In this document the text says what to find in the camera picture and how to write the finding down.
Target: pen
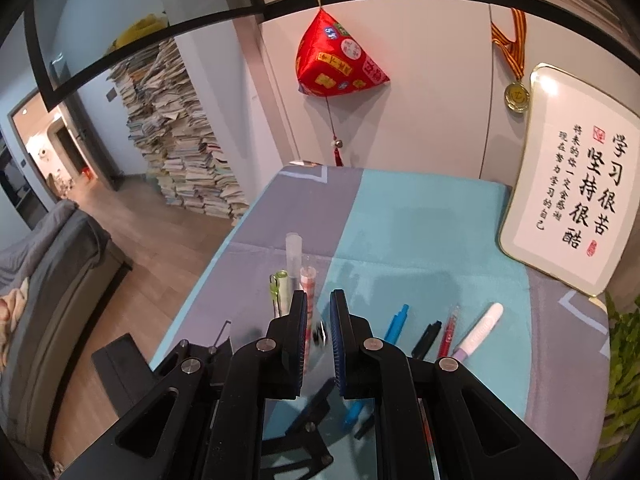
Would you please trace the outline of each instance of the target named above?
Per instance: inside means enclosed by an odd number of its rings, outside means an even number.
[[[414,359],[418,359],[418,361],[422,361],[424,359],[424,356],[427,355],[427,352],[433,345],[433,342],[436,341],[441,328],[442,323],[439,321],[436,321],[435,323],[427,326],[427,329],[422,334],[422,337],[415,344],[415,347],[411,352],[411,357],[413,357]]]
[[[451,311],[449,319],[442,335],[442,342],[440,343],[440,349],[438,350],[438,359],[449,355],[449,349],[451,348],[451,341],[453,340],[453,333],[456,330],[456,323],[458,322],[458,316],[460,314],[460,307],[456,306]]]
[[[400,333],[402,332],[402,327],[404,326],[404,322],[406,321],[407,313],[409,312],[409,305],[404,304],[400,312],[398,312],[391,319],[391,323],[389,324],[389,328],[386,329],[386,334],[384,337],[384,341],[395,345],[400,337]],[[350,407],[347,415],[344,417],[344,422],[342,424],[342,428],[344,431],[351,431],[351,429],[356,425],[358,421],[358,417],[360,416],[360,412],[364,408],[366,404],[365,400],[356,400]]]
[[[452,357],[462,362],[475,352],[482,341],[489,335],[489,332],[494,329],[503,312],[504,307],[500,303],[492,304],[484,313],[484,316],[480,318],[480,321],[476,323],[476,326],[471,329],[471,332],[460,343],[456,351],[453,352]]]

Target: highlighter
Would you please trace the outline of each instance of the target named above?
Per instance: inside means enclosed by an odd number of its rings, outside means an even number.
[[[475,352],[482,341],[489,335],[489,332],[494,329],[495,324],[498,323],[503,312],[504,307],[500,303],[492,304],[476,326],[472,328],[471,332],[469,332],[462,343],[460,343],[456,351],[453,352],[452,357],[462,362]]]

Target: glass panel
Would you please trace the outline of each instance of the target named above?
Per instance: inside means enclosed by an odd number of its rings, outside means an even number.
[[[251,0],[34,0],[40,50],[54,85],[168,25],[251,5]]]

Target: book pile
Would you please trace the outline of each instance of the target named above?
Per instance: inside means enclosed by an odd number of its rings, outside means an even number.
[[[110,77],[129,113],[129,138],[148,161],[167,203],[236,222],[248,204],[175,41],[156,46],[155,56],[136,65],[135,77],[131,59],[117,65]]]
[[[144,83],[148,76],[158,70],[156,60],[159,46],[147,47],[133,56],[118,63],[109,76],[127,109],[129,139],[142,152],[147,163],[146,173],[158,181],[158,185],[167,203],[182,205],[175,192],[175,183],[163,169],[167,149],[171,139],[167,133],[170,128],[166,119],[155,112]]]
[[[586,14],[593,23],[614,38],[624,43],[630,41],[628,32],[606,0],[562,0],[562,3],[566,7]]]

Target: doorway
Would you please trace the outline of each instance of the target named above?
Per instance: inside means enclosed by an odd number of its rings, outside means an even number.
[[[91,179],[91,166],[69,133],[60,107],[47,111],[35,93],[11,116],[33,165],[56,199],[66,198],[82,174]]]

